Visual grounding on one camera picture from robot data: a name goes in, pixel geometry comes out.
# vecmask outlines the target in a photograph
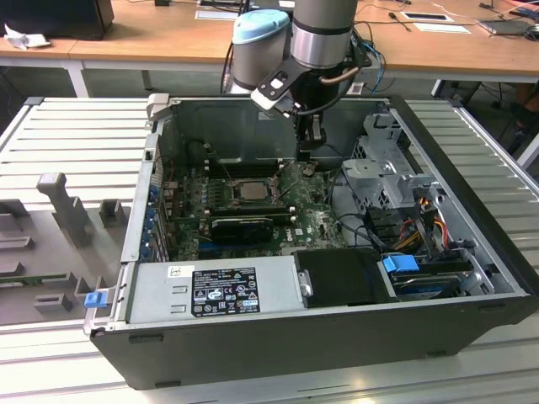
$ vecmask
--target motherboard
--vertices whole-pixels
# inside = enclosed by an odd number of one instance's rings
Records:
[[[165,184],[171,257],[182,261],[290,255],[348,247],[315,162],[191,167]]]

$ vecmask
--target power supply label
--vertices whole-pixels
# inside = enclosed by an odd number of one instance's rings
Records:
[[[193,271],[191,314],[195,317],[260,312],[254,268]]]

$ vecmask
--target floor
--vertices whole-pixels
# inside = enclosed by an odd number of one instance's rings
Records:
[[[137,71],[90,70],[89,87],[94,97],[145,97],[152,92],[174,95],[215,95],[219,93],[219,73],[151,72],[154,89],[144,90],[141,73]],[[384,79],[380,94],[400,94],[408,99],[431,99],[432,80]],[[502,85],[502,109],[493,109],[492,102],[499,100],[498,84],[484,83],[474,94],[468,110],[496,138],[511,118],[508,103],[514,99],[515,90]],[[67,72],[62,69],[8,67],[0,73],[0,130],[3,130],[29,96],[74,97]],[[510,141],[510,134],[504,142]]]

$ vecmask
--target blue wire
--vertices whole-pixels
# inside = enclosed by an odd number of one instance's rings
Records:
[[[374,49],[372,46],[366,44],[365,42],[363,43],[363,45],[369,50],[371,51],[375,56],[376,56],[376,59],[378,60],[378,76],[376,78],[376,84],[375,86],[372,88],[371,90],[371,94],[375,94],[376,93],[376,89],[378,88],[378,85],[380,84],[380,82],[382,81],[382,72],[383,72],[383,67],[382,67],[382,59],[380,58],[380,53],[378,52],[378,50]]]

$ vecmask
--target wooden desk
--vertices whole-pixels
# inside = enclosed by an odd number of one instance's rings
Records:
[[[0,40],[0,58],[2,57],[28,57],[43,59],[69,59],[69,51],[77,43],[77,40],[49,40],[51,46],[44,48],[29,48],[22,50],[13,48],[9,42]]]
[[[101,41],[79,40],[70,51],[72,59],[224,62],[232,21],[195,19],[195,4],[112,3],[115,20],[110,32]]]
[[[434,0],[434,2],[444,6],[452,13],[484,19],[499,19],[498,14],[479,8],[479,1],[476,0]],[[368,2],[359,2],[358,10],[369,3],[399,9],[396,3],[369,0]],[[414,0],[412,3],[404,10],[445,13],[442,9],[429,3]],[[494,5],[499,11],[514,7],[500,0],[494,1]],[[388,13],[387,10],[366,7],[356,15],[355,19],[358,21],[393,21],[389,18]],[[394,13],[400,21],[409,21],[400,15],[399,11]],[[455,20],[455,23],[448,24],[473,24],[476,22],[475,19],[452,15],[450,17]],[[514,16],[508,14],[506,18],[512,19]],[[439,75],[452,73],[456,75],[520,76],[520,79],[513,79],[513,81],[526,80],[528,77],[532,82],[535,82],[539,77],[539,44],[526,38],[489,37],[489,32],[478,25],[466,26],[471,34],[421,32],[413,24],[407,24],[407,26],[412,32],[407,32],[401,24],[371,24],[376,48],[387,59],[388,76],[392,75],[392,71],[416,72],[418,77],[424,77],[424,73],[427,72],[433,78],[443,78]],[[364,38],[369,38],[369,31],[365,24],[358,24],[357,28]]]
[[[435,0],[452,13],[496,19],[497,14],[478,7],[479,0]],[[172,3],[156,8],[152,1],[130,3],[112,0],[115,21],[101,41],[53,40],[53,46],[21,51],[0,41],[0,65],[44,66],[67,69],[77,96],[91,96],[85,69],[142,70],[149,88],[148,71],[219,72],[232,38],[232,21],[195,19],[195,5]],[[391,22],[389,11],[366,7],[375,4],[399,11],[445,13],[427,2],[413,0],[400,8],[381,0],[358,2],[357,20]],[[500,11],[514,7],[494,0]],[[452,16],[456,23],[472,24],[475,19]],[[489,37],[475,25],[472,33],[420,32],[412,24],[407,32],[401,24],[372,24],[376,48],[387,60],[385,77],[417,77],[468,81],[535,82],[539,77],[539,44],[524,38]],[[364,24],[358,30],[369,38]],[[361,74],[373,77],[377,67]]]

